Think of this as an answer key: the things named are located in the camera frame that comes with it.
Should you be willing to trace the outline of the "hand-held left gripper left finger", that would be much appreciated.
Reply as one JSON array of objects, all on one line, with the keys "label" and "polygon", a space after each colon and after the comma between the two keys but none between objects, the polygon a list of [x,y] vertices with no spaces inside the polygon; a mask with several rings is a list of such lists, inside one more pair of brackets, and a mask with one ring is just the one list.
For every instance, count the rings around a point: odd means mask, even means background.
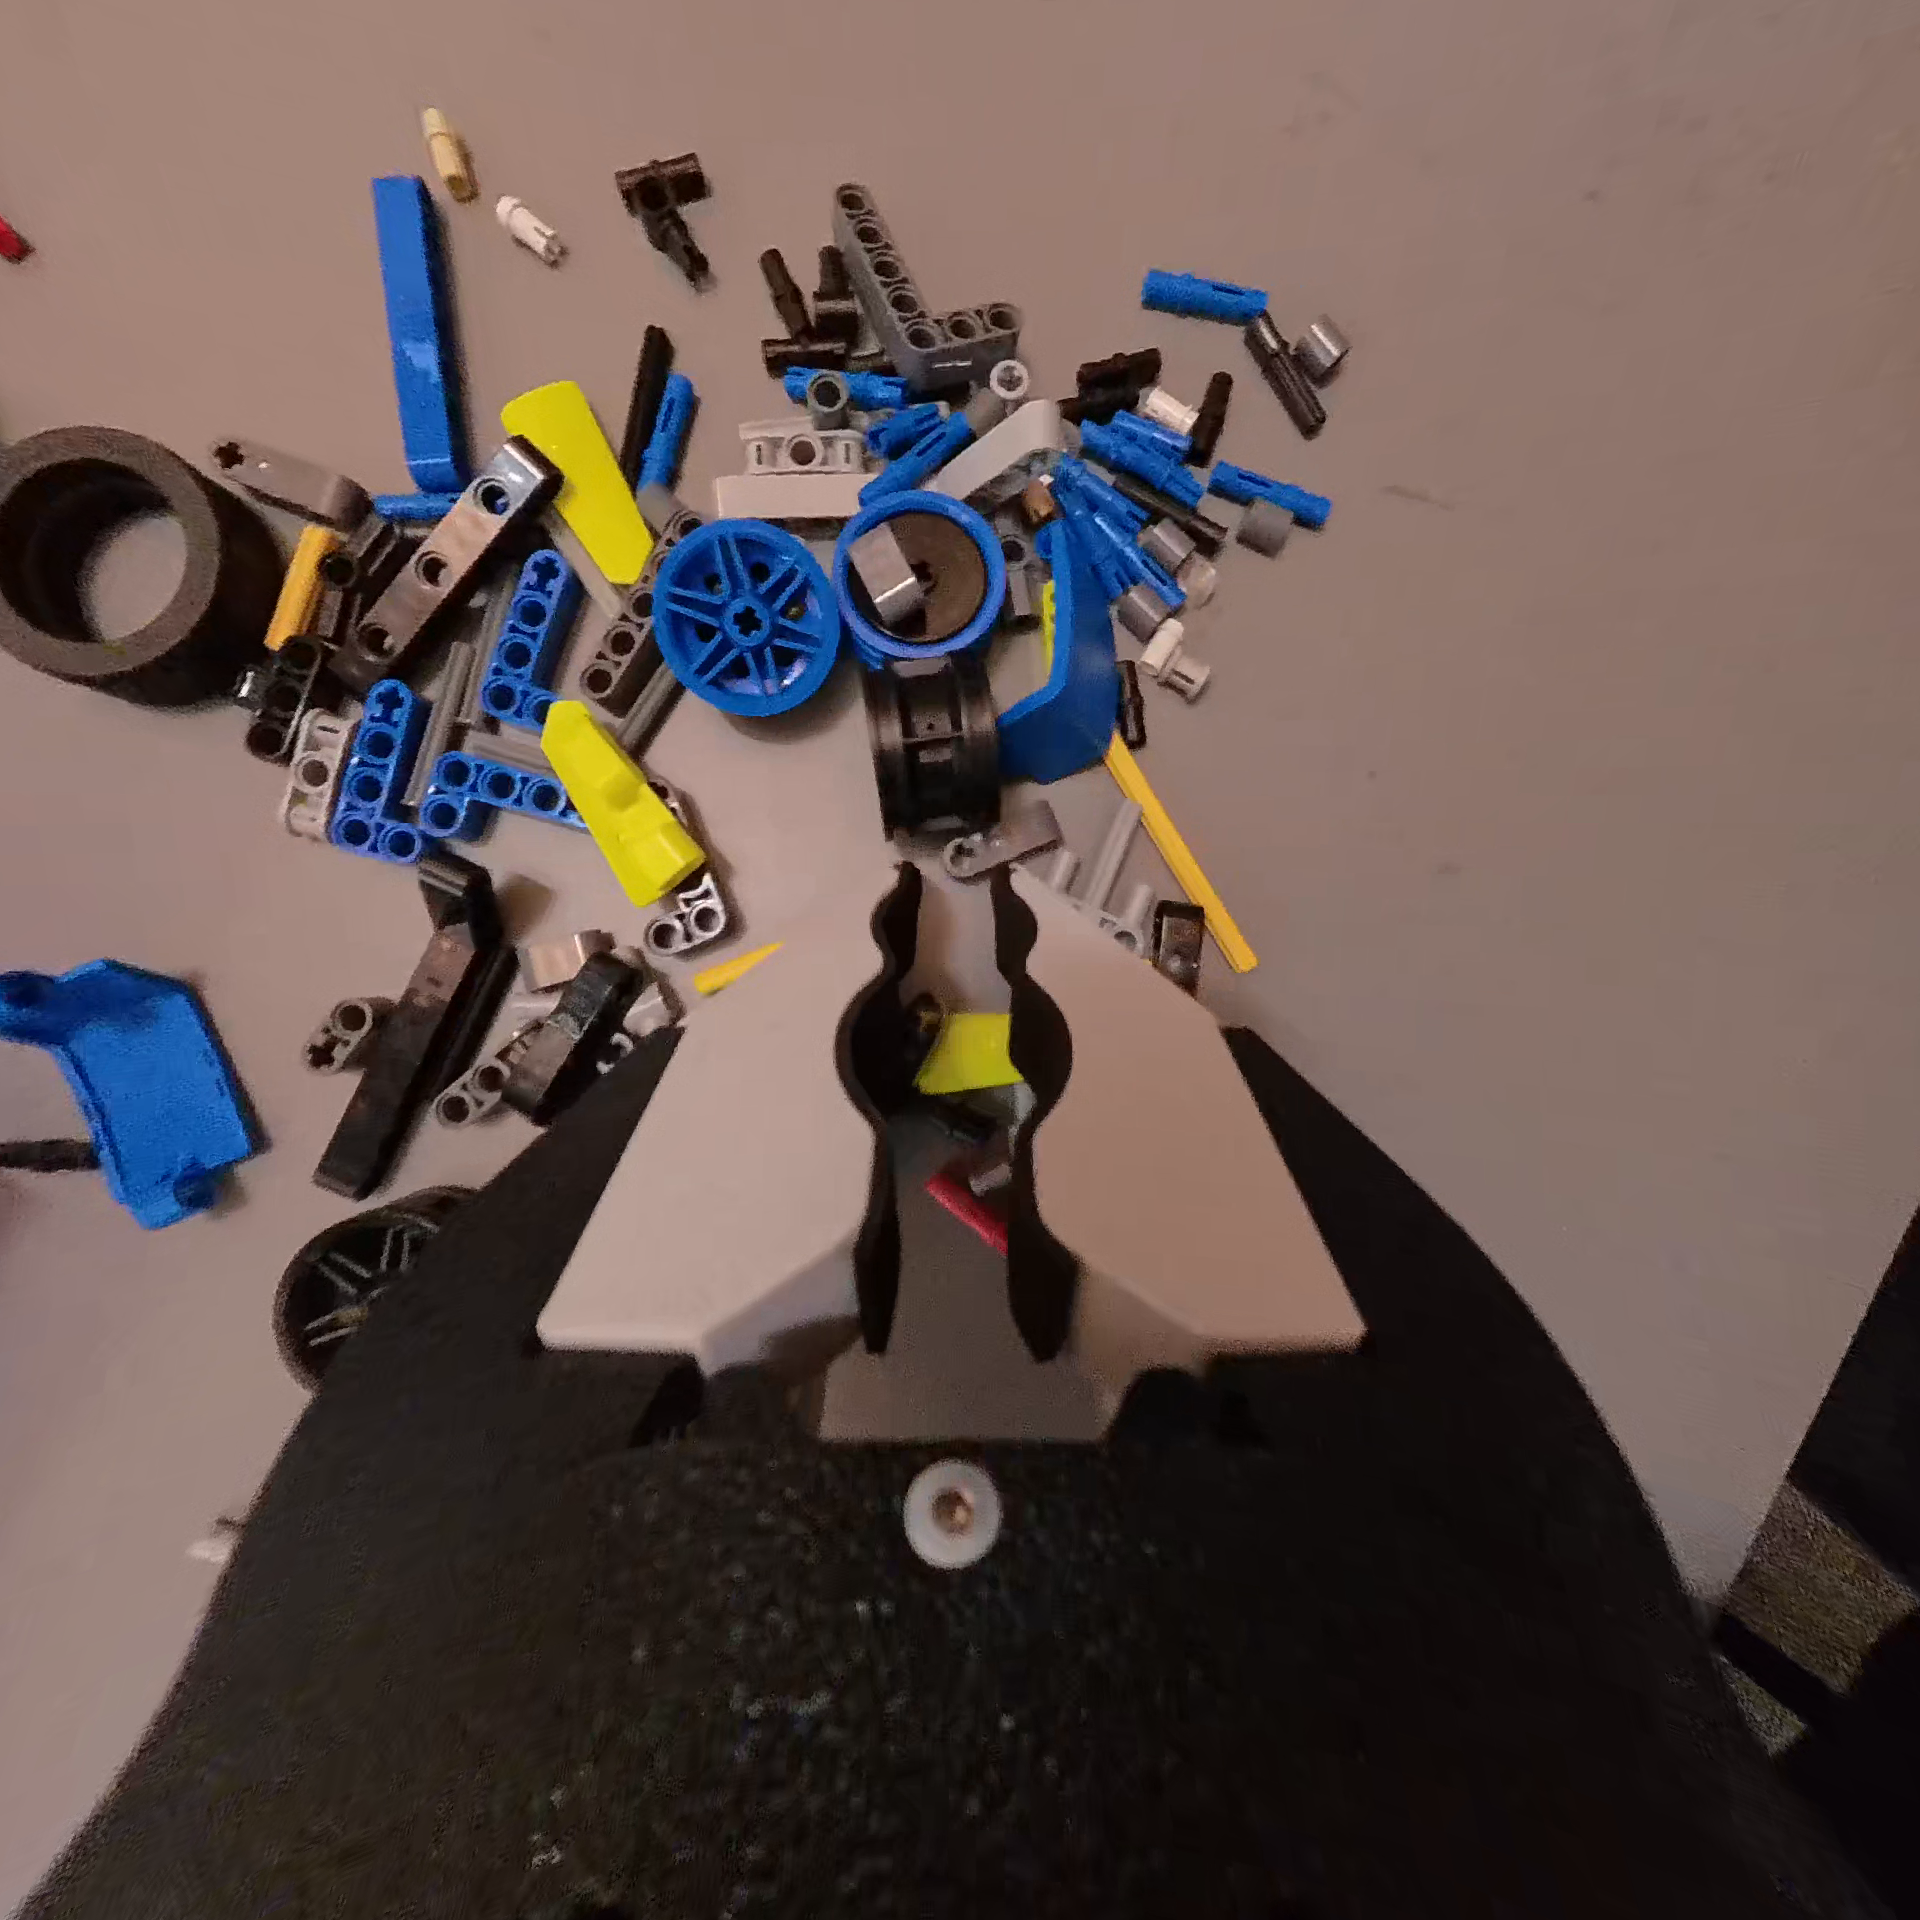
[{"label": "hand-held left gripper left finger", "polygon": [[887,1124],[926,1057],[924,874],[880,861],[684,1019],[538,1317],[581,1355],[715,1379],[880,1355],[902,1292]]}]

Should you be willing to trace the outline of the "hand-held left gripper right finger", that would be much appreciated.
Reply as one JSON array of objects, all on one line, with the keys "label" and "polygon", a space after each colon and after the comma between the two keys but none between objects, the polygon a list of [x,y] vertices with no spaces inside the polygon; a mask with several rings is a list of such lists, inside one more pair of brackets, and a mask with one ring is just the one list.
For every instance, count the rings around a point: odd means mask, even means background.
[{"label": "hand-held left gripper right finger", "polygon": [[995,874],[1016,1150],[1008,1311],[1099,1404],[1145,1373],[1343,1355],[1365,1318],[1225,1029],[1029,874]]}]

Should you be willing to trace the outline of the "pile of lego pieces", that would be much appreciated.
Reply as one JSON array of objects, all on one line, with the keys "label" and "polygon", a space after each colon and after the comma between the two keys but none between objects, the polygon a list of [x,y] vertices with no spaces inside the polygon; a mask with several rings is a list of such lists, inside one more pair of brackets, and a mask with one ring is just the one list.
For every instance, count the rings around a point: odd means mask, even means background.
[{"label": "pile of lego pieces", "polygon": [[[412,772],[439,711],[439,702],[421,700],[413,668],[480,588],[510,586],[503,634],[533,639],[543,661],[552,607],[565,612],[571,602],[568,561],[581,560],[617,591],[614,629],[648,647],[660,561],[715,519],[688,515],[664,488],[667,471],[654,459],[664,420],[654,420],[645,442],[645,483],[632,488],[592,401],[568,383],[516,394],[500,416],[503,442],[494,455],[471,455],[439,208],[418,178],[374,180],[373,203],[402,445],[409,471],[443,500],[437,524],[412,537],[341,475],[251,442],[218,442],[211,475],[193,463],[247,504],[278,542],[279,591],[263,652],[229,696],[251,693],[245,747],[291,766],[279,820],[319,825],[341,852],[385,857],[418,884],[424,909],[424,954],[381,1005],[357,1086],[311,1177],[351,1206],[378,1199],[427,1108],[448,1094],[473,1094],[471,1067],[506,995],[516,944],[494,874],[462,841],[478,802],[586,837],[636,912],[683,900],[688,881],[713,872],[713,857],[664,801],[660,779],[605,725],[597,696],[549,696],[543,766],[443,756],[421,802],[403,811]],[[94,629],[134,634],[172,597],[178,574],[181,537],[169,519],[116,526],[81,574]],[[229,702],[134,708],[94,696],[114,715]],[[643,990],[645,966],[627,966],[621,949],[586,954],[560,979],[549,1015],[521,1035],[506,1064],[503,1101],[543,1126],[545,1146],[560,1146],[560,1118],[584,1118],[584,1094],[602,1086],[605,1067],[669,1064],[684,1022],[614,1044]],[[586,1178],[586,1216],[607,1178]],[[526,1269],[554,1253],[554,1276],[535,1282],[538,1317],[584,1224],[538,1228],[538,1249],[510,1257],[512,1269]]]}]

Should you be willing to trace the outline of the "black lego wheel rim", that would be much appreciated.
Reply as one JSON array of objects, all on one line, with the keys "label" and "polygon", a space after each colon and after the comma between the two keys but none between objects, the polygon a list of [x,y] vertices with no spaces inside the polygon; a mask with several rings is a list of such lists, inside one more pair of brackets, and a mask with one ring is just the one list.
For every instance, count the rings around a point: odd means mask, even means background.
[{"label": "black lego wheel rim", "polygon": [[275,1292],[275,1343],[306,1393],[319,1390],[373,1304],[412,1274],[421,1250],[473,1194],[473,1188],[443,1185],[385,1199],[333,1222],[294,1253]]},{"label": "black lego wheel rim", "polygon": [[883,837],[991,831],[1000,728],[981,661],[951,652],[861,668]]}]

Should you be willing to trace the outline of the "blue lego wheel rim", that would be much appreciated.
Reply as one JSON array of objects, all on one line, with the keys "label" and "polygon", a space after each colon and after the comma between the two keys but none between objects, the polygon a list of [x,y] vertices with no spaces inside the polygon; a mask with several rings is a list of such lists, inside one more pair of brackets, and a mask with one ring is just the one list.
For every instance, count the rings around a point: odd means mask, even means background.
[{"label": "blue lego wheel rim", "polygon": [[943,494],[883,494],[842,530],[828,586],[861,662],[906,662],[986,643],[1006,603],[989,524]]},{"label": "blue lego wheel rim", "polygon": [[654,579],[648,624],[684,693],[752,721],[808,704],[842,652],[824,565],[759,519],[715,519],[683,537]]}]

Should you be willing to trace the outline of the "black rubber lego tire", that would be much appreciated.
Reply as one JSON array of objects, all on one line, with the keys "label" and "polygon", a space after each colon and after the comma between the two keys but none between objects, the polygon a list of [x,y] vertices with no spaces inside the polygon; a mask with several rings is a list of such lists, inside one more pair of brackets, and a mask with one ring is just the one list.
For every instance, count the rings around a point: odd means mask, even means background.
[{"label": "black rubber lego tire", "polygon": [[[81,574],[116,526],[162,515],[181,537],[172,597],[101,637]],[[263,652],[279,560],[263,519],[153,437],[64,426],[4,447],[4,655],[134,708],[201,708]]]}]

